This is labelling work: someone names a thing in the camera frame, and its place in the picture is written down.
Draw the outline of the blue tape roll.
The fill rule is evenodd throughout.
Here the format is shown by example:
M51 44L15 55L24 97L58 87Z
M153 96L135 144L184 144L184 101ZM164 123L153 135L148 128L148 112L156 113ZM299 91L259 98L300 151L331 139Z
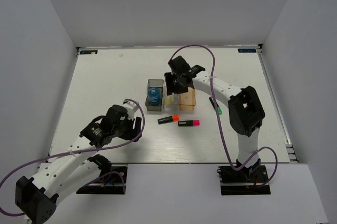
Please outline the blue tape roll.
M162 99L161 89L158 87L150 87L147 91L148 102L152 105L158 105Z

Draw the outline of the green capped black highlighter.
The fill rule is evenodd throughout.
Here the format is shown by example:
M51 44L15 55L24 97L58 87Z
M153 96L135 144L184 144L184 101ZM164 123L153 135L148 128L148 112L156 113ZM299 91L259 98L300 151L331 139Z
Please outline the green capped black highlighter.
M220 106L218 105L218 103L213 99L213 97L209 97L209 101L210 101L213 109L215 111L218 111L218 114L221 115L222 114L222 110L221 110Z

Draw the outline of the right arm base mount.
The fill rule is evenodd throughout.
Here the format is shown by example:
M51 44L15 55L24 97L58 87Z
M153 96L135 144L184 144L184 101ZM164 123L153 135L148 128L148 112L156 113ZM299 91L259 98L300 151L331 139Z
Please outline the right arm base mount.
M220 179L222 196L248 196L248 195L270 195L271 190L266 167L259 168L249 178L245 174L234 171L230 166L219 166L216 170Z

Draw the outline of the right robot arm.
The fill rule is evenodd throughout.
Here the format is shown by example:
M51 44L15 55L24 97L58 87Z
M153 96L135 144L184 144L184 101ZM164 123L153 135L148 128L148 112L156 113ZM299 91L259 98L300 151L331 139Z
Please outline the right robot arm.
M168 72L164 78L169 95L185 93L191 87L213 96L228 108L230 125L238 137L239 153L234 170L242 180L252 180L261 164L257 143L265 117L256 90L251 86L233 86L201 70L183 75Z

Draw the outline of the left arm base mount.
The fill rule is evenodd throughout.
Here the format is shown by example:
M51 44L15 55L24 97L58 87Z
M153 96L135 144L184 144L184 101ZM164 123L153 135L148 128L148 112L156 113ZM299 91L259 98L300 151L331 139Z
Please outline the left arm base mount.
M78 195L124 195L123 187L126 189L127 170L127 165L112 166L111 171L118 172L122 176L123 182L118 174L110 174L92 184L81 187L76 193Z

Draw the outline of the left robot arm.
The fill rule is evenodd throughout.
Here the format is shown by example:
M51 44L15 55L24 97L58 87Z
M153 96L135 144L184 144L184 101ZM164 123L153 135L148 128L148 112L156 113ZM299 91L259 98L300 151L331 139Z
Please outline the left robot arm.
M131 99L113 105L80 132L65 156L56 157L31 178L22 176L16 182L15 203L24 215L32 223L45 223L73 192L95 181L107 181L111 175L119 176L99 151L114 138L127 143L141 138L145 118L135 116L139 110L139 104Z

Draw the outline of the orange capped black highlighter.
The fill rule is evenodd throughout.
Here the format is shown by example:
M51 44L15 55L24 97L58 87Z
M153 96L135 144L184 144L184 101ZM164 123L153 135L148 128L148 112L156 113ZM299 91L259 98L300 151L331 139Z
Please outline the orange capped black highlighter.
M157 120L157 122L158 122L159 125L161 125L161 124L176 122L176 121L179 121L179 120L180 120L179 115L172 115L172 116L160 118L160 119Z

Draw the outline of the pink capped black highlighter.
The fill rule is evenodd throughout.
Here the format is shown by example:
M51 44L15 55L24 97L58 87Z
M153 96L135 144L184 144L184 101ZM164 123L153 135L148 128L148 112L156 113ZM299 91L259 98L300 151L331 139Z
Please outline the pink capped black highlighter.
M196 127L200 125L199 120L181 120L178 122L179 127Z

